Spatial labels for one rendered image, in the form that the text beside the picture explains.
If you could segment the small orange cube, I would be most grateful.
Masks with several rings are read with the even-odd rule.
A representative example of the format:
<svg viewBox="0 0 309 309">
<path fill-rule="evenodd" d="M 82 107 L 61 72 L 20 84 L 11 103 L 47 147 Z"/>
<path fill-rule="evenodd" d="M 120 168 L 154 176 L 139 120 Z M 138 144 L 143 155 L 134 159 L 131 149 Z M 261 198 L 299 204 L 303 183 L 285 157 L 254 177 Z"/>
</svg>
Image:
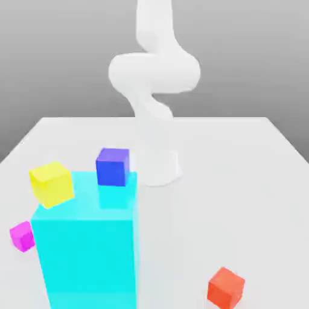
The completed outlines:
<svg viewBox="0 0 309 309">
<path fill-rule="evenodd" d="M 245 279 L 221 267 L 208 282 L 207 300 L 219 309 L 234 309 L 243 295 Z"/>
</svg>

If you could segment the small magenta cube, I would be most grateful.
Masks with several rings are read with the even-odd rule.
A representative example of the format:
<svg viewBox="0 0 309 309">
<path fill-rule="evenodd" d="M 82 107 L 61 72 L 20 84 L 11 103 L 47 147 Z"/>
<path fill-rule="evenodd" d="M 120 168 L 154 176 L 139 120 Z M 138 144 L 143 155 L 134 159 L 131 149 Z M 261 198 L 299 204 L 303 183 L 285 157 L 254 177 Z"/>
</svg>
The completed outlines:
<svg viewBox="0 0 309 309">
<path fill-rule="evenodd" d="M 10 229 L 10 237 L 14 246 L 21 252 L 34 247 L 34 236 L 29 221 L 19 223 Z"/>
</svg>

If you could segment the small yellow cube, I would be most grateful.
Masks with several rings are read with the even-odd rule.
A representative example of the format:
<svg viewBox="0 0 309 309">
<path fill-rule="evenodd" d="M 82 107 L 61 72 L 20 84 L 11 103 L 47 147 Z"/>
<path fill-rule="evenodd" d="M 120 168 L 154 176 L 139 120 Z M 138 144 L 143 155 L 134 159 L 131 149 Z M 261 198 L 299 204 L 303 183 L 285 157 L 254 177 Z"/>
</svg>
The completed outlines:
<svg viewBox="0 0 309 309">
<path fill-rule="evenodd" d="M 74 198 L 71 172 L 60 162 L 52 162 L 29 171 L 33 194 L 46 209 Z"/>
</svg>

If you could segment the small blue cube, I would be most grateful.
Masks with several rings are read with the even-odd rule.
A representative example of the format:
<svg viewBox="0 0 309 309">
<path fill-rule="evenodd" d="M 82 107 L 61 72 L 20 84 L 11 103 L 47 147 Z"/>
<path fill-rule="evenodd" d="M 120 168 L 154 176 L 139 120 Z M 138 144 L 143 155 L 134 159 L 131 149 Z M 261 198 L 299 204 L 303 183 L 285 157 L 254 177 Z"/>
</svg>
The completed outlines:
<svg viewBox="0 0 309 309">
<path fill-rule="evenodd" d="M 95 163 L 100 186 L 126 186 L 130 173 L 129 149 L 103 148 Z"/>
</svg>

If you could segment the large cyan box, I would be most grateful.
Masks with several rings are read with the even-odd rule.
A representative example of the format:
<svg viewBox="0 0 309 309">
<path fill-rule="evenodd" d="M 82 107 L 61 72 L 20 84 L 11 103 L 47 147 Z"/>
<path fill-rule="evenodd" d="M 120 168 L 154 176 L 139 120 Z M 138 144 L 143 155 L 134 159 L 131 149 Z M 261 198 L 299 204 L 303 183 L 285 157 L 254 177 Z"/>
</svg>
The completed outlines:
<svg viewBox="0 0 309 309">
<path fill-rule="evenodd" d="M 74 198 L 31 218 L 51 309 L 136 309 L 139 279 L 137 174 L 99 186 L 72 174 Z"/>
</svg>

